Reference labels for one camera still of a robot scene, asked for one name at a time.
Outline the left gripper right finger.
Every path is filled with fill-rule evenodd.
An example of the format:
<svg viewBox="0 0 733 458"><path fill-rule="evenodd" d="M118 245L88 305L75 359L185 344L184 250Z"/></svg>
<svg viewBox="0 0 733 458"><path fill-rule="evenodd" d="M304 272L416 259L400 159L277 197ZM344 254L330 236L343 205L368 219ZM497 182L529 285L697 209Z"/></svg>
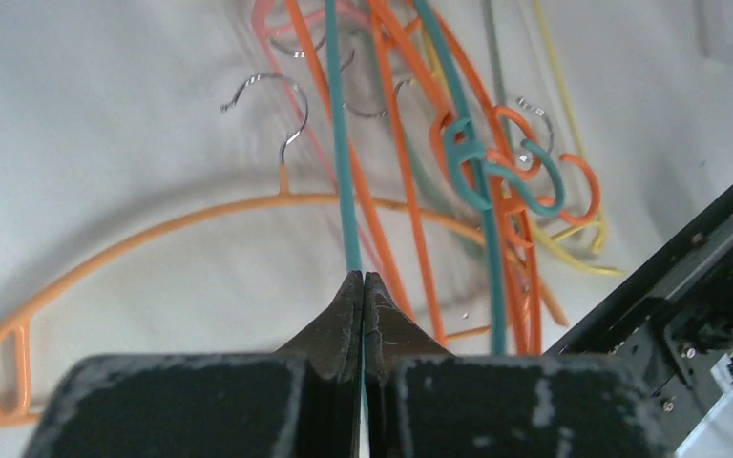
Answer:
<svg viewBox="0 0 733 458"><path fill-rule="evenodd" d="M364 277L374 457L669 457L644 383L606 355L456 356Z"/></svg>

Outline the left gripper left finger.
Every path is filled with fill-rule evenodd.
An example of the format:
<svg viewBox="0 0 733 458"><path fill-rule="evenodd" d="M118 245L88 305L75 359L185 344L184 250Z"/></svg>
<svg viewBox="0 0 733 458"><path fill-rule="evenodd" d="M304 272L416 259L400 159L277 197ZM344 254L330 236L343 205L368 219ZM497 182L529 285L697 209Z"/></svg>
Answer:
<svg viewBox="0 0 733 458"><path fill-rule="evenodd" d="M52 393L28 457L354 457L365 279L266 353L101 354Z"/></svg>

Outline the teal plastic hanger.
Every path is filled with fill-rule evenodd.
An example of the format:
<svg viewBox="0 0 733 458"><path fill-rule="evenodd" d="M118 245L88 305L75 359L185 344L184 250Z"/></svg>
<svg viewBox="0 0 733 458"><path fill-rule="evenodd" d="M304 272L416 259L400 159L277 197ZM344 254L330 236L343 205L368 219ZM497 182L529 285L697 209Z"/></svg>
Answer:
<svg viewBox="0 0 733 458"><path fill-rule="evenodd" d="M454 95L458 117L448 125L443 135L436 133L434 137L437 139L444 138L447 141L448 174L456 185L457 193L481 215L481 228L484 231L487 250L492 306L492 353L494 355L505 355L507 353L507 307L512 304L512 301L506 297L505 286L501 279L503 273L503 238L497 234L497 221L492 215L492 212L500 207L491 201L489 177L502 177L507 180L515 189L517 195L523 199L525 206L541 216L555 216L559 213L565 201L565 187L558 167L550 158L550 155L529 139L521 142L522 147L539 159L549 173L555 187L555 203L550 206L536 200L536 197L529 191L512 165L505 166L486 159L486 148L476 139L464 91L461 89L461 83L451 62L450 52L446 50L444 36L438 20L426 1L416 1L414 5L418 9L424 25L432 35L436 52L445 63L445 75ZM346 116L343 107L344 96L339 71L337 7L334 0L325 1L324 18L327 33L326 62L329 69L326 80L330 98L329 111L333 126L335 168L339 186L339 206L346 267L350 271L359 271L362 268L362 260L350 168L349 140L346 133Z"/></svg>

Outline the orange plastic hanger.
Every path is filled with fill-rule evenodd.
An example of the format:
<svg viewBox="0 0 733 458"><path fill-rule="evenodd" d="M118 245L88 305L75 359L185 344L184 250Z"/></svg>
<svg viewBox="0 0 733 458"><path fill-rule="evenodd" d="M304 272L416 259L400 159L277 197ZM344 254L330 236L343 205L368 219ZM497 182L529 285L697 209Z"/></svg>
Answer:
<svg viewBox="0 0 733 458"><path fill-rule="evenodd" d="M301 13L297 3L288 4L290 15L297 22L302 21ZM357 152L346 133L346 115L342 107L343 92L341 90L341 78L338 75L339 64L335 60L339 56L338 39L335 37L337 28L336 13L337 3L334 1L325 2L325 20L332 22L326 24L328 44L327 49L327 71L319 67L319 60L313 53L313 44L305 24L297 23L297 34L305 50L309 52L308 68L313 77L314 83L320 92L320 97L325 107L327 117L334 128L334 150L336 164L343 168L337 172L340 175L340 186L353 186L355 188L354 200L361 206L361 211L366 218L368 229L372 235L378 255L382 260L383 269L387 274L389 289L398 296L399 306L409 318L414 319L414 311L408 299L405 286L403 285L399 268L391 254L389 242L384 232L382 223L377 213L377 207L382 202L374 197L369 190L369 184L364 174ZM437 302L434 276L429 262L429 251L427 247L426 234L423 227L423 213L421 211L414 185L413 173L408 149L405 141L405 133L400 123L392 123L392 134L395 142L395 154L397 156L400 174L404 185L406 198L405 211L410 218L412 234L414 236L415 248L421 279L423 282L425 297L428 306L429 319L433 329L433 339L443 346L447 344L446 332L443 325L441 307Z"/></svg>

